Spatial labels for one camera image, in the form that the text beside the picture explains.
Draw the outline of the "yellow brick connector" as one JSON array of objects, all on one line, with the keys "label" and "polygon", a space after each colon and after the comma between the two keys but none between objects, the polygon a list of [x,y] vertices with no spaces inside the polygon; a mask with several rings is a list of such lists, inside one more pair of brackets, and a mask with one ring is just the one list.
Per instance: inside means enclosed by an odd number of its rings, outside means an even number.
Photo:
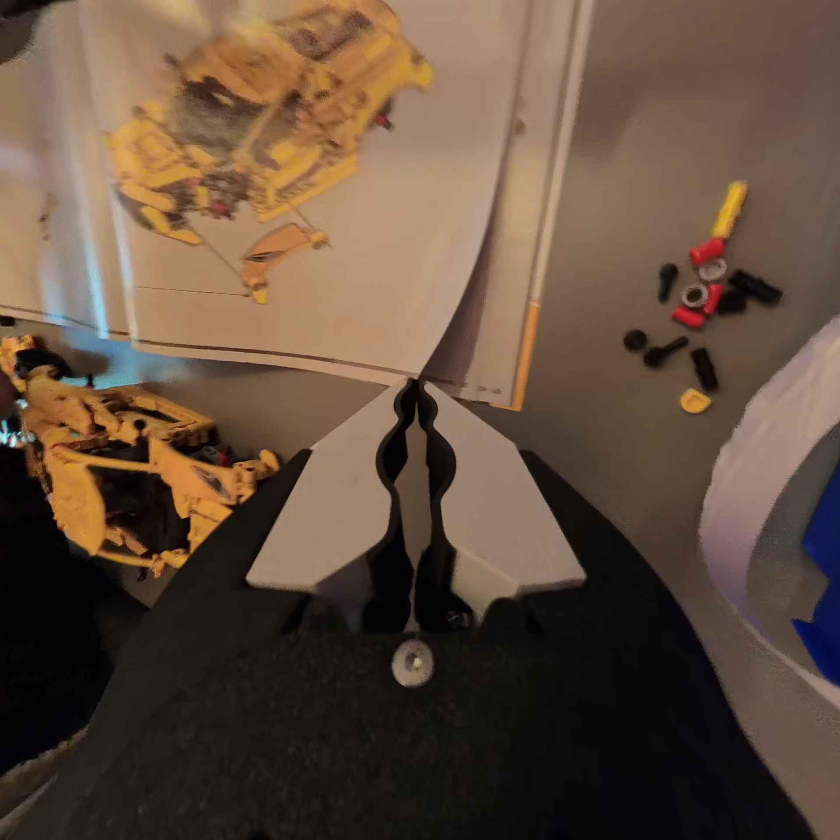
[{"label": "yellow brick connector", "polygon": [[726,195],[710,229],[710,237],[728,240],[741,216],[749,194],[749,182],[738,180],[728,185]]}]

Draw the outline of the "instruction booklet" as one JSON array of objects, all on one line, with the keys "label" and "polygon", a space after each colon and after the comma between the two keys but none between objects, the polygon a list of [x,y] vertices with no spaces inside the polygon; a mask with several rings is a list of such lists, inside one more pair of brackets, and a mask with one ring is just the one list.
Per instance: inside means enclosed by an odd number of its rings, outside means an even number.
[{"label": "instruction booklet", "polygon": [[2,2],[2,314],[519,409],[594,2]]}]

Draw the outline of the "blue storage bin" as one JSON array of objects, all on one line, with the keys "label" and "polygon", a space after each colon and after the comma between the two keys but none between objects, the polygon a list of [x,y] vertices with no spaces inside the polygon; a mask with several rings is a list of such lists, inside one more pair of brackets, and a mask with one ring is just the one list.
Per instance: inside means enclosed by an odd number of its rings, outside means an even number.
[{"label": "blue storage bin", "polygon": [[825,575],[825,591],[809,621],[791,624],[823,678],[839,686],[839,468],[836,467],[805,530],[802,547]]}]

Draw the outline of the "white paper bag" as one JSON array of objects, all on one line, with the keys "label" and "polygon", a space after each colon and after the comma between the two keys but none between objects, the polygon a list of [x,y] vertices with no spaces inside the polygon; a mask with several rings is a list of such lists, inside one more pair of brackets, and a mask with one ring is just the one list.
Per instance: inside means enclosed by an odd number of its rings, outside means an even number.
[{"label": "white paper bag", "polygon": [[839,419],[839,317],[823,326],[753,397],[721,448],[700,515],[700,556],[731,612],[815,693],[839,688],[774,647],[749,603],[753,550],[776,501]]}]

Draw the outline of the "scattered black brick pins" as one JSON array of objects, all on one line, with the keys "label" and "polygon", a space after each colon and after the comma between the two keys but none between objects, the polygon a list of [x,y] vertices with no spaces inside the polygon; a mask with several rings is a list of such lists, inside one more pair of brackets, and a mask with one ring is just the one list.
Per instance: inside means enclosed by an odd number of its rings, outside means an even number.
[{"label": "scattered black brick pins", "polygon": [[[728,265],[722,258],[714,259],[699,268],[698,277],[698,282],[691,283],[688,286],[700,282],[705,284],[719,283],[724,285],[725,290],[716,314],[710,317],[701,329],[688,329],[670,318],[674,324],[692,333],[704,329],[715,318],[727,318],[743,314],[747,311],[751,301],[770,308],[780,304],[784,296],[782,289],[744,269],[736,269],[728,274]],[[677,264],[665,263],[660,267],[657,288],[659,303],[670,302],[678,278],[679,268]],[[654,345],[650,343],[646,332],[641,329],[631,329],[625,332],[622,342],[625,351],[641,355],[643,365],[649,370],[660,369],[673,355],[687,349],[690,344],[687,335],[680,335],[665,344]],[[709,350],[705,347],[696,347],[689,352],[689,357],[700,391],[704,393],[717,392],[720,388],[718,369]]]}]

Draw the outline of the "grey desk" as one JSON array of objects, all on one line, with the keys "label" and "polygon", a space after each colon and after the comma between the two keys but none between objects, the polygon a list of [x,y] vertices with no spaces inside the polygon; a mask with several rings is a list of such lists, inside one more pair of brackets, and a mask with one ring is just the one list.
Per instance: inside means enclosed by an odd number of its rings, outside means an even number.
[{"label": "grey desk", "polygon": [[[660,265],[750,182],[736,267],[783,291],[700,342],[722,394],[688,416],[690,363],[646,371],[625,331],[673,334]],[[656,568],[753,743],[814,823],[834,808],[838,715],[763,649],[697,556],[712,467],[744,407],[838,314],[838,2],[598,2],[520,413],[476,412],[535,451]]]}]

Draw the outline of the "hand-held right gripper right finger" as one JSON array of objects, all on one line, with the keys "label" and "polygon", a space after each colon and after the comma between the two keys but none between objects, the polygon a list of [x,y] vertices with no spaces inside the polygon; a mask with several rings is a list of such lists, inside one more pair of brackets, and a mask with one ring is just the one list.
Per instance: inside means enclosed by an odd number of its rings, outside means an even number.
[{"label": "hand-held right gripper right finger", "polygon": [[583,585],[586,574],[522,453],[435,385],[416,387],[430,540],[416,572],[425,632],[480,625],[494,602]]}]

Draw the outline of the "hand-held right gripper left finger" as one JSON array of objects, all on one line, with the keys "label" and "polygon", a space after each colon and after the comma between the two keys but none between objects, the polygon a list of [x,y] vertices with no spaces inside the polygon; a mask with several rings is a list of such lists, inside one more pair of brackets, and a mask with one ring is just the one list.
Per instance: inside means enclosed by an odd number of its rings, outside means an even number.
[{"label": "hand-held right gripper left finger", "polygon": [[353,629],[402,632],[413,564],[396,479],[417,382],[405,380],[312,446],[246,582],[337,606]]}]

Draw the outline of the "yellow toy brick car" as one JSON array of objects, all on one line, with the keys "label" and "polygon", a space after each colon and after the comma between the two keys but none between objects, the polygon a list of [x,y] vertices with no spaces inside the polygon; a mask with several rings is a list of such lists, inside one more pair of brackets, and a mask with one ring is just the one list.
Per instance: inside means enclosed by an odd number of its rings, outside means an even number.
[{"label": "yellow toy brick car", "polygon": [[2,372],[16,391],[28,473],[58,529],[140,581],[180,570],[280,470],[266,449],[236,458],[211,417],[142,386],[71,384],[67,362],[34,335],[2,339]]}]

